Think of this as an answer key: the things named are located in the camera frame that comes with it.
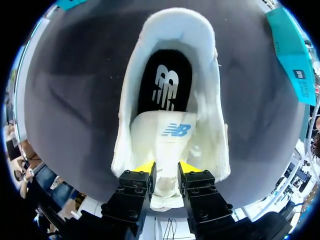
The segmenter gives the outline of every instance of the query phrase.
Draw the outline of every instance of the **white logo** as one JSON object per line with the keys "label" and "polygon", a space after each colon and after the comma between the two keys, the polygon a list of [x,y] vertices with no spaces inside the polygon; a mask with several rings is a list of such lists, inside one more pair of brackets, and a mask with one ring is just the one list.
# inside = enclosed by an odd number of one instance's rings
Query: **white logo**
{"label": "white logo", "polygon": [[[164,108],[166,103],[166,110],[168,111],[171,103],[170,100],[175,99],[177,95],[179,77],[175,71],[171,70],[168,72],[168,69],[164,65],[159,65],[156,70],[155,84],[157,84],[160,89],[153,91],[152,101],[155,101],[157,93],[156,103],[160,104],[162,95],[161,107]],[[170,110],[173,111],[174,108],[175,105],[171,103]]]}

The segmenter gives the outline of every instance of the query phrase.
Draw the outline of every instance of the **white fabric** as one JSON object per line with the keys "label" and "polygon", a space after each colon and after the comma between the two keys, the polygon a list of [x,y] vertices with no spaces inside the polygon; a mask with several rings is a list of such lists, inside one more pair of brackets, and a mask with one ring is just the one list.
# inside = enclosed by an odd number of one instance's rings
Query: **white fabric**
{"label": "white fabric", "polygon": [[192,66],[192,85],[186,112],[197,115],[187,162],[209,170],[222,181],[231,173],[227,126],[220,95],[220,74],[214,30],[199,13],[185,8],[159,11],[145,22],[129,60],[122,85],[119,129],[111,165],[119,177],[137,167],[130,126],[137,115],[141,79],[150,56],[160,49],[182,52]]}
{"label": "white fabric", "polygon": [[135,164],[156,162],[156,182],[150,207],[155,211],[184,206],[178,184],[178,162],[195,130],[197,115],[179,111],[147,111],[131,125]]}

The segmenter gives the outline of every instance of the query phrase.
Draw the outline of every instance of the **new balance logo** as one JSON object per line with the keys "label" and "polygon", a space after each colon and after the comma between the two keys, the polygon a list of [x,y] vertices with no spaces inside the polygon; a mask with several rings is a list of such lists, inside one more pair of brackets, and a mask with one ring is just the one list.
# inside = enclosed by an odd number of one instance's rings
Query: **new balance logo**
{"label": "new balance logo", "polygon": [[170,123],[170,125],[164,130],[161,136],[171,135],[172,137],[183,137],[187,135],[188,130],[191,128],[189,124],[180,124]]}
{"label": "new balance logo", "polygon": [[179,77],[175,71],[168,71],[164,65],[159,65],[156,71],[155,84],[159,87],[158,90],[154,90],[152,94],[152,101],[156,101],[157,104],[161,104],[164,108],[166,104],[166,110],[173,111],[175,105],[170,101],[176,98]]}

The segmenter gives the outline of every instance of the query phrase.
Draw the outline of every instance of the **white wall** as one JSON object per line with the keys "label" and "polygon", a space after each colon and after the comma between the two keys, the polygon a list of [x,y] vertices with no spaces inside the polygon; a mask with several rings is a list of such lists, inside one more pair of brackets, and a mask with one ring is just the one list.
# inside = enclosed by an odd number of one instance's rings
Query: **white wall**
{"label": "white wall", "polygon": [[13,118],[16,121],[15,134],[19,143],[27,139],[25,124],[25,88],[29,66],[42,33],[50,20],[42,18],[34,29],[30,40],[25,46],[21,57],[21,63],[17,71],[15,94],[13,98]]}

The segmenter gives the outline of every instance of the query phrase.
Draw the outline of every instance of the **shoe tongue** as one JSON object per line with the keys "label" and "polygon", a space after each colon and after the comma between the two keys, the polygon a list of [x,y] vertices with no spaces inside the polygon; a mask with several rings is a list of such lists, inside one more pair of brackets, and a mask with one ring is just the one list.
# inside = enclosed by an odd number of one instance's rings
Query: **shoe tongue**
{"label": "shoe tongue", "polygon": [[157,169],[177,163],[196,121],[197,115],[192,112],[160,110],[139,114],[131,125],[132,150],[137,161],[155,160]]}

